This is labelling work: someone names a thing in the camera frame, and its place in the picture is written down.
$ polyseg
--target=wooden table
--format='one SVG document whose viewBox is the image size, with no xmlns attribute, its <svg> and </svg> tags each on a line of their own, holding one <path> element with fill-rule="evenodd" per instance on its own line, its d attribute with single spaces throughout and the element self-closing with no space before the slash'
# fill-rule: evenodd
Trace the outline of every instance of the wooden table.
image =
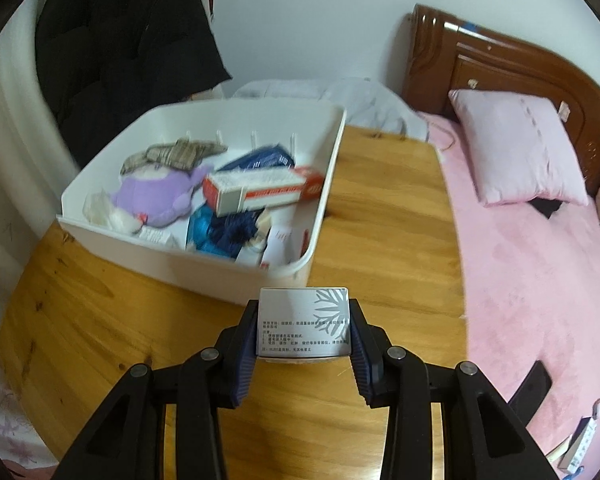
<svg viewBox="0 0 600 480">
<path fill-rule="evenodd" d="M 347 128 L 311 286 L 346 286 L 369 323 L 425 361 L 465 358 L 456 231 L 436 153 L 416 140 Z M 8 306 L 0 355 L 34 427 L 60 458 L 132 364 L 178 364 L 237 323 L 242 308 L 90 255 L 54 224 Z M 375 479 L 387 410 L 358 395 L 348 359 L 258 362 L 249 397 L 221 410 L 238 479 Z M 442 467 L 434 430 L 436 473 Z M 173 412 L 166 478 L 173 478 Z"/>
</svg>

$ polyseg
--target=metal pivot screw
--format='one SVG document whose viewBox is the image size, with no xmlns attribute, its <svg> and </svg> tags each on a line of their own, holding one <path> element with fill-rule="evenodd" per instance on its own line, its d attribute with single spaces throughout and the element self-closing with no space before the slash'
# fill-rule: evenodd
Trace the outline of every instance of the metal pivot screw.
<svg viewBox="0 0 600 480">
<path fill-rule="evenodd" d="M 220 352 L 213 347 L 205 348 L 202 352 L 200 352 L 200 358 L 203 361 L 213 361 L 215 359 L 218 359 L 219 355 Z"/>
<path fill-rule="evenodd" d="M 387 351 L 386 354 L 391 358 L 391 359 L 404 359 L 407 356 L 407 351 L 402 348 L 401 346 L 391 346 Z"/>
<path fill-rule="evenodd" d="M 460 371 L 463 374 L 475 375 L 478 373 L 478 367 L 475 364 L 473 364 L 471 361 L 462 361 L 460 363 Z"/>
<path fill-rule="evenodd" d="M 129 374 L 132 377 L 143 377 L 148 371 L 149 368 L 147 367 L 147 365 L 137 364 L 131 367 L 131 370 L 129 370 Z"/>
</svg>

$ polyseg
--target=red and white box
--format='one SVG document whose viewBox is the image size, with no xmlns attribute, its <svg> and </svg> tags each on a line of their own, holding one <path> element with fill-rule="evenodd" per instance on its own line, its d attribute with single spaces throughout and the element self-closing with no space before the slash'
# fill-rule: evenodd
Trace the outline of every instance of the red and white box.
<svg viewBox="0 0 600 480">
<path fill-rule="evenodd" d="M 218 171 L 208 174 L 202 192 L 216 215 L 253 211 L 320 198 L 324 175 L 307 166 Z"/>
</svg>

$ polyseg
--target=blue yarn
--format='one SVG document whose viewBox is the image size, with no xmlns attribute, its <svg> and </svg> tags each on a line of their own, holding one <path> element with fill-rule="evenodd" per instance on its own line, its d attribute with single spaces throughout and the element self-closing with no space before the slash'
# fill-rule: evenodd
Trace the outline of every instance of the blue yarn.
<svg viewBox="0 0 600 480">
<path fill-rule="evenodd" d="M 208 237 L 221 251 L 227 252 L 231 258 L 237 258 L 242 246 L 258 232 L 256 220 L 263 211 L 245 211 L 221 217 L 214 214 Z"/>
</svg>

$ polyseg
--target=white paper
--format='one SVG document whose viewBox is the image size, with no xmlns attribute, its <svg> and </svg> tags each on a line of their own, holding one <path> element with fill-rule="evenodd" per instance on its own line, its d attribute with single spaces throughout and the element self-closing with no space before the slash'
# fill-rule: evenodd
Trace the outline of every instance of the white paper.
<svg viewBox="0 0 600 480">
<path fill-rule="evenodd" d="M 143 225 L 140 229 L 138 238 L 154 244 L 164 245 L 166 247 L 178 247 L 178 242 L 170 232 L 146 225 Z"/>
<path fill-rule="evenodd" d="M 560 103 L 560 108 L 558 109 L 558 117 L 560 117 L 560 120 L 565 123 L 569 120 L 570 115 L 571 109 L 569 108 L 569 105 L 562 101 Z"/>
<path fill-rule="evenodd" d="M 292 264 L 302 257 L 308 231 L 291 226 L 272 226 L 267 237 L 267 248 L 262 255 L 264 267 Z"/>
<path fill-rule="evenodd" d="M 351 354 L 346 288 L 263 288 L 257 355 L 313 359 Z"/>
</svg>

